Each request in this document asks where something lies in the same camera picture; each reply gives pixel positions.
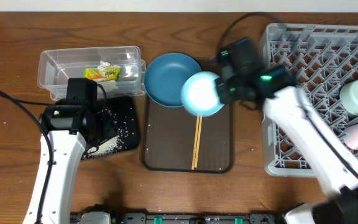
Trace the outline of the light blue bowl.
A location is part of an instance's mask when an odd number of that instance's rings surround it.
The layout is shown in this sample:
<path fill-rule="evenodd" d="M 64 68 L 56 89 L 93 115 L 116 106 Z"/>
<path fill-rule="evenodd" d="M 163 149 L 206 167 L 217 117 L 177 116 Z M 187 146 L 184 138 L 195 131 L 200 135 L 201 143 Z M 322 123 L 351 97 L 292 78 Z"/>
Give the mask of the light blue bowl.
<path fill-rule="evenodd" d="M 216 91 L 213 72 L 198 72 L 184 83 L 181 89 L 181 102 L 184 108 L 194 116 L 211 116 L 223 106 Z"/>

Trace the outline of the wooden chopstick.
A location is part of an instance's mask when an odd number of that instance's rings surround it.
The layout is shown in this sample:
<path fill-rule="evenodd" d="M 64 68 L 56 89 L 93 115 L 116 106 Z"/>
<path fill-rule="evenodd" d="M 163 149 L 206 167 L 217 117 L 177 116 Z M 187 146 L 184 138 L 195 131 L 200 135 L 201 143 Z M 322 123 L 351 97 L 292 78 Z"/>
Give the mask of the wooden chopstick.
<path fill-rule="evenodd" d="M 198 151 L 200 145 L 201 123 L 202 123 L 202 117 L 198 115 L 196 118 L 195 139 L 194 139 L 193 157 L 192 157 L 192 165 L 191 165 L 192 170 L 195 170 L 198 165 Z"/>
<path fill-rule="evenodd" d="M 199 154 L 199 147 L 200 147 L 202 120 L 203 120 L 202 116 L 197 117 L 197 124 L 196 124 L 197 130 L 196 130 L 196 136 L 195 136 L 193 169 L 197 168 L 197 166 L 198 166 L 198 154 Z"/>

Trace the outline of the yellow snack wrapper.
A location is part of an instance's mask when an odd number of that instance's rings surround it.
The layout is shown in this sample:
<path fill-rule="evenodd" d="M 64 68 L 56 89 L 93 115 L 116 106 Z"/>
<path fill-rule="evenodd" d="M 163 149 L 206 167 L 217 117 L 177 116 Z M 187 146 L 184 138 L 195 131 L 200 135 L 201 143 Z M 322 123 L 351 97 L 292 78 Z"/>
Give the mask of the yellow snack wrapper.
<path fill-rule="evenodd" d="M 106 82 L 119 79 L 121 67 L 118 65 L 99 66 L 98 68 L 86 68 L 84 77 L 96 82 Z"/>

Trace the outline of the dark blue plate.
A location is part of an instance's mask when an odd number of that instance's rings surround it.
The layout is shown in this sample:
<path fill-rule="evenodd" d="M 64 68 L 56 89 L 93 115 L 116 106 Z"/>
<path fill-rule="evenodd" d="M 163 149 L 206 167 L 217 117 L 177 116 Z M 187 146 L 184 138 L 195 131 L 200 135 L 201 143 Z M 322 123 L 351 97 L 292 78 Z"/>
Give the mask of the dark blue plate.
<path fill-rule="evenodd" d="M 147 67 L 145 90 L 156 103 L 168 107 L 182 107 L 181 89 L 192 75 L 201 72 L 200 64 L 189 55 L 168 53 L 155 58 Z"/>

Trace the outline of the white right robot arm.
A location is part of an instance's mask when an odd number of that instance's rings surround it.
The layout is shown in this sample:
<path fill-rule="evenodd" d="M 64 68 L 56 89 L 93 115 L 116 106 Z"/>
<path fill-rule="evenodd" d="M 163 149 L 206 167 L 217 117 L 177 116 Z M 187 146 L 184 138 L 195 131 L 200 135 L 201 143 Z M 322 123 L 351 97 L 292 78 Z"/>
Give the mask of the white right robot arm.
<path fill-rule="evenodd" d="M 288 211 L 286 223 L 358 224 L 358 159 L 319 116 L 297 86 L 295 76 L 279 65 L 268 70 L 214 80 L 222 103 L 262 102 L 266 117 L 276 123 L 314 172 L 325 202 Z"/>

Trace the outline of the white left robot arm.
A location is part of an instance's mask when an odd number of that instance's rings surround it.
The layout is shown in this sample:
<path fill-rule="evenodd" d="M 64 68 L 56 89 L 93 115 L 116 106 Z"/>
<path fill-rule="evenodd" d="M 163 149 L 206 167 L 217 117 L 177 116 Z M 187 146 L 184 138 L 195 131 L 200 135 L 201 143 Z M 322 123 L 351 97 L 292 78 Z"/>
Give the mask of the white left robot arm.
<path fill-rule="evenodd" d="M 40 164 L 24 223 L 69 223 L 78 165 L 85 151 L 117 135 L 107 109 L 47 106 L 40 116 Z"/>

